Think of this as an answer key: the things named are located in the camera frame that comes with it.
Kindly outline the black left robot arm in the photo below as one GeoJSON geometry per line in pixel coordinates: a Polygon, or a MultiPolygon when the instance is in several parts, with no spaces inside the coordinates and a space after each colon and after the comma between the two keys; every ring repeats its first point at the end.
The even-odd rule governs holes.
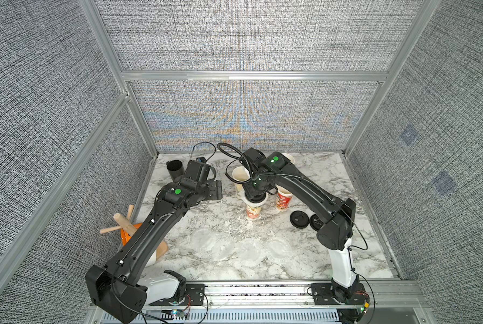
{"type": "Polygon", "coordinates": [[[130,323],[141,314],[148,288],[138,281],[149,258],[168,232],[202,201],[222,198],[219,180],[183,184],[168,183],[160,190],[150,216],[129,242],[105,265],[93,265],[85,280],[91,301],[121,323],[130,323]]]}

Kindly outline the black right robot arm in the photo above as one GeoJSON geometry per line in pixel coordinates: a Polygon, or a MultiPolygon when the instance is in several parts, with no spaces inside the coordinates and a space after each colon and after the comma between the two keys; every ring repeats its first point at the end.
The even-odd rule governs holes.
{"type": "Polygon", "coordinates": [[[360,281],[353,269],[351,256],[356,204],[332,195],[301,171],[282,153],[266,156],[250,148],[240,158],[249,171],[250,180],[243,184],[245,197],[254,203],[268,191],[280,186],[302,201],[320,219],[318,241],[329,250],[333,268],[333,299],[348,304],[357,297],[360,281]]]}

